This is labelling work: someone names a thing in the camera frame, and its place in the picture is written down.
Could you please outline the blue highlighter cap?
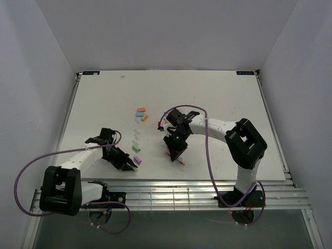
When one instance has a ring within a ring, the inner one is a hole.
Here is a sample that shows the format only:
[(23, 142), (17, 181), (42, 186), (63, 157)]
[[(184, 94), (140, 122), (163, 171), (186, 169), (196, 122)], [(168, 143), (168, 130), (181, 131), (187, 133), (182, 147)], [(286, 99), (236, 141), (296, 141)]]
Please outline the blue highlighter cap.
[(136, 112), (135, 116), (136, 117), (143, 117), (145, 115), (144, 112)]

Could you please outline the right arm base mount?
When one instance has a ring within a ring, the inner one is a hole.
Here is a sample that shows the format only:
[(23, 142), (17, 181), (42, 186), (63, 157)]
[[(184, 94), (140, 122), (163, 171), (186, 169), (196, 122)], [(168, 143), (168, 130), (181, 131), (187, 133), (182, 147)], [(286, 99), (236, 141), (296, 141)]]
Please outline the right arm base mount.
[(234, 188), (232, 191), (221, 191), (219, 194), (221, 195), (222, 199), (227, 203), (227, 205), (224, 205), (224, 203), (220, 201), (219, 197), (215, 196), (214, 199), (218, 201), (219, 208), (228, 208), (230, 205), (235, 208), (261, 208), (265, 203), (263, 192), (261, 190), (252, 190), (237, 206), (235, 206), (235, 204), (239, 202), (240, 199), (244, 196), (243, 193)]

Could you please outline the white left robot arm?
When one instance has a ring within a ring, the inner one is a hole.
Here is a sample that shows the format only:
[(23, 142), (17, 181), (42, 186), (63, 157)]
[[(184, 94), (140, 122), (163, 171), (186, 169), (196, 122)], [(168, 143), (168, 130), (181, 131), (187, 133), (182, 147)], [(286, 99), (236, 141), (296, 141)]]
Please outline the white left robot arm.
[(83, 181), (81, 177), (98, 160), (109, 162), (119, 171), (135, 171), (137, 165), (120, 148), (93, 146), (81, 149), (59, 166), (49, 166), (44, 173), (39, 207), (42, 211), (75, 216), (84, 205), (109, 206), (115, 199), (100, 181)]

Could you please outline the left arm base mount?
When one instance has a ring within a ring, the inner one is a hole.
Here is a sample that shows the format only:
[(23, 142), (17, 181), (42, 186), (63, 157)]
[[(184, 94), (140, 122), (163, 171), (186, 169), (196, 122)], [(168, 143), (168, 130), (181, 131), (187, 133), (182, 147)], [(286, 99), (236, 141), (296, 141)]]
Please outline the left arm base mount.
[(109, 209), (109, 208), (116, 208), (116, 209), (124, 209), (123, 205), (119, 203), (126, 203), (126, 192), (113, 192), (113, 191), (105, 191), (102, 193), (102, 196), (97, 199), (84, 204), (81, 208), (84, 209)]

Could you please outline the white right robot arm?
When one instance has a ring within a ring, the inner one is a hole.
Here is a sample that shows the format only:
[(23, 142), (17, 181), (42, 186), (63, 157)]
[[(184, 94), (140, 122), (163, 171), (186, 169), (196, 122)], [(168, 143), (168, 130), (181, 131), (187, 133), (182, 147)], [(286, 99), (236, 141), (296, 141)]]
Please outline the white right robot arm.
[(232, 159), (237, 164), (237, 180), (233, 191), (225, 194), (217, 192), (223, 206), (234, 208), (246, 206), (253, 200), (257, 185), (257, 171), (267, 149), (267, 143), (253, 124), (245, 118), (240, 121), (221, 121), (207, 118), (198, 112), (187, 115), (177, 112), (168, 114), (167, 123), (159, 123), (158, 129), (165, 133), (171, 161), (175, 161), (187, 149), (187, 139), (191, 135), (204, 135), (205, 145), (209, 138), (226, 143)]

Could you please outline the green highlighter cap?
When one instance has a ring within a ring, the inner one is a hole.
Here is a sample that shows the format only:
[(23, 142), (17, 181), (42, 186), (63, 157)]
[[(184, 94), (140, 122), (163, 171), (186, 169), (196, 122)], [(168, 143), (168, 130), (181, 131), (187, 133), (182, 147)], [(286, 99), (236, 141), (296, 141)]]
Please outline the green highlighter cap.
[(137, 145), (132, 145), (132, 149), (136, 152), (139, 153), (141, 149)]

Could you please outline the orange thin pen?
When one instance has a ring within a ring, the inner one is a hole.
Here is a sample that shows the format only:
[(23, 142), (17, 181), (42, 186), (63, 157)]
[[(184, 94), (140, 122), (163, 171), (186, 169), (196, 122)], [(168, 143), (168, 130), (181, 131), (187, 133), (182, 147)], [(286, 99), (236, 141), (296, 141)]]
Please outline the orange thin pen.
[[(171, 155), (168, 151), (166, 151), (165, 154), (168, 155), (169, 157), (171, 157)], [(185, 166), (185, 164), (181, 160), (175, 159), (175, 161), (178, 162), (179, 164), (181, 164), (182, 166)]]

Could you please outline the purple highlighter cap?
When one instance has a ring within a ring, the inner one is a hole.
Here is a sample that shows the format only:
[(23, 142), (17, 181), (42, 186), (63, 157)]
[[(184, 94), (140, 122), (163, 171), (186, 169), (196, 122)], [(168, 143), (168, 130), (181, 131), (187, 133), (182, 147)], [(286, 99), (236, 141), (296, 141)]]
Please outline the purple highlighter cap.
[(134, 161), (138, 164), (142, 163), (142, 160), (138, 156), (134, 156)]

